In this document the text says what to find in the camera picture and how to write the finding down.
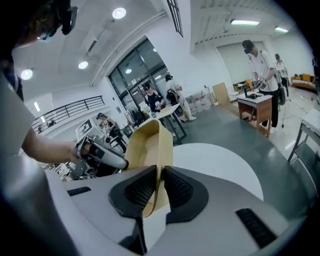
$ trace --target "shelf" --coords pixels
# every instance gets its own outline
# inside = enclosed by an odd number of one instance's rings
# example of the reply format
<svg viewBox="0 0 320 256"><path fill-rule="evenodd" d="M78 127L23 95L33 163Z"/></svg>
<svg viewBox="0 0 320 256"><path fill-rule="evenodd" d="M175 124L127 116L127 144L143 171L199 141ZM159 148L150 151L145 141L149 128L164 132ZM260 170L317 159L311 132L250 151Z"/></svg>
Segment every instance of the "shelf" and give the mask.
<svg viewBox="0 0 320 256"><path fill-rule="evenodd" d="M295 151L295 154L302 161L320 191L320 161L317 160L317 154L306 143Z"/></svg>

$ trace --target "railing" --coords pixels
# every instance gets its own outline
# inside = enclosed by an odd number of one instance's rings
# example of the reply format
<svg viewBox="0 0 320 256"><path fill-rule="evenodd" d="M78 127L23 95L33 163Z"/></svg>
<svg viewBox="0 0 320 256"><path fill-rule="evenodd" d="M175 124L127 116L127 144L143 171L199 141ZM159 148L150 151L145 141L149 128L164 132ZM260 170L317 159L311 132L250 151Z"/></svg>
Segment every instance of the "railing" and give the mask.
<svg viewBox="0 0 320 256"><path fill-rule="evenodd" d="M70 117L103 105L105 105L105 102L102 99L102 95L75 101L37 117L32 123L32 128L36 134L40 134L49 127L52 127Z"/></svg>

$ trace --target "white t-shirt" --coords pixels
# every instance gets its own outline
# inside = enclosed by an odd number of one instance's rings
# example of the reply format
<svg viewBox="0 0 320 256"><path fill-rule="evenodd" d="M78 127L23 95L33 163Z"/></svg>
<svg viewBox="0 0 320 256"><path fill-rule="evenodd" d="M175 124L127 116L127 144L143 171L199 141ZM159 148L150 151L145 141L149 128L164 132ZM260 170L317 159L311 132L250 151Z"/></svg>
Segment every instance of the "white t-shirt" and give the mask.
<svg viewBox="0 0 320 256"><path fill-rule="evenodd" d="M282 78L287 78L287 72L286 72L286 66L285 63L283 61L281 61L280 63L277 61L276 62L276 69L280 71L280 76Z"/></svg>
<svg viewBox="0 0 320 256"><path fill-rule="evenodd" d="M269 54L265 50L259 50L257 57L253 56L252 54L250 56L252 63L251 70L257 73L258 77L265 78L269 73L270 69L275 68L273 62L270 59ZM277 80L274 76L272 76L272 78L269 81L267 81L266 84L266 87L264 89L261 89L261 91L274 92L278 90Z"/></svg>

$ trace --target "person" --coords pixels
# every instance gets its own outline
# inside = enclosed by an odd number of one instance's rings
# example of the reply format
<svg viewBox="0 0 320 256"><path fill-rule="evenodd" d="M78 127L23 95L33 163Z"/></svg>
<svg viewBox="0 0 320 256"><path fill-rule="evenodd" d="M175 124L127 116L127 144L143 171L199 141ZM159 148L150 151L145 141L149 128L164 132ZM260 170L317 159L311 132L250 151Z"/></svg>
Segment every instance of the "person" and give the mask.
<svg viewBox="0 0 320 256"><path fill-rule="evenodd" d="M121 131L119 130L119 127L115 121L113 121L110 117L106 116L103 113L99 113L96 117L97 119L100 119L102 121L102 124L104 128L109 131L109 134L112 138L116 138L115 141L119 144L119 146L122 148L123 153L126 153L126 146L125 141L123 139L123 135Z"/></svg>
<svg viewBox="0 0 320 256"><path fill-rule="evenodd" d="M165 106L164 97L152 89L148 82L144 83L142 87L146 93L144 102L150 107L152 112L159 112Z"/></svg>
<svg viewBox="0 0 320 256"><path fill-rule="evenodd" d="M314 77L315 77L315 88L318 92L318 98L316 99L318 101L318 104L320 104L320 69L318 65L318 59L313 53L313 59L312 59L312 66L314 71Z"/></svg>
<svg viewBox="0 0 320 256"><path fill-rule="evenodd" d="M276 69L271 61L269 54L265 50L259 50L255 44L250 40L242 42L244 52L248 54L251 60L251 70L254 72L254 79L257 81L258 77L263 77L266 81L266 87L259 89L259 92L264 95L272 95L272 114L271 114L271 129L273 134L277 130L278 125L278 84L274 77ZM264 121L262 125L266 127L268 121Z"/></svg>
<svg viewBox="0 0 320 256"><path fill-rule="evenodd" d="M281 84L286 88L286 96L289 97L289 90L288 90L289 81L288 81L287 68L285 66L284 61L280 59L280 56L278 53L276 53L274 56L276 59L276 70L278 71L281 77Z"/></svg>
<svg viewBox="0 0 320 256"><path fill-rule="evenodd" d="M31 127L34 116L22 103L22 80L15 74L12 50L27 47L37 41L48 41L60 27L64 35L69 34L76 24L78 8L71 7L70 0L22 1L19 2L19 8L16 8L13 2L7 3L12 5L11 7L6 6L7 10L14 10L10 25L6 24L7 16L1 16L1 28L6 39L0 49L0 95L1 102L5 104L5 107L2 107L3 117L9 117L12 115L10 112L14 111L14 119L19 120L19 123L8 118L5 128L1 128L1 131L6 133L1 142L1 151L14 154L22 148L29 157L38 162L76 162L76 143L51 141L37 136ZM85 145L84 148L82 153L87 154L90 145Z"/></svg>
<svg viewBox="0 0 320 256"><path fill-rule="evenodd" d="M177 95L177 101L180 103L182 109L186 112L189 121L196 120L197 118L192 116L188 102L182 94L182 87L178 85L170 74L165 75L165 89L173 90Z"/></svg>

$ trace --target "white ceiling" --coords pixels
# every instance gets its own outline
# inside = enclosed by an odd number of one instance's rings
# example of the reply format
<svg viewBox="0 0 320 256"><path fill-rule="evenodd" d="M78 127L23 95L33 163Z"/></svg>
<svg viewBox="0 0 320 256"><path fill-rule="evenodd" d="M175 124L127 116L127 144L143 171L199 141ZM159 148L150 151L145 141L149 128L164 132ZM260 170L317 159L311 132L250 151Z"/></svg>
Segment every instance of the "white ceiling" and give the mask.
<svg viewBox="0 0 320 256"><path fill-rule="evenodd" d="M210 42L221 46L255 41L282 35L275 27L295 29L292 19L273 0L190 0L191 42L195 45ZM259 21L257 26L231 25L232 19Z"/></svg>
<svg viewBox="0 0 320 256"><path fill-rule="evenodd" d="M153 0L71 0L77 6L76 26L64 36L60 30L50 43L16 49L13 52L16 73L33 68L33 77L23 81L25 100L65 88L89 85L103 60L132 30L157 14ZM126 9L126 16L114 20L115 8ZM98 38L93 54L88 57L86 45ZM89 66L78 69L80 61Z"/></svg>

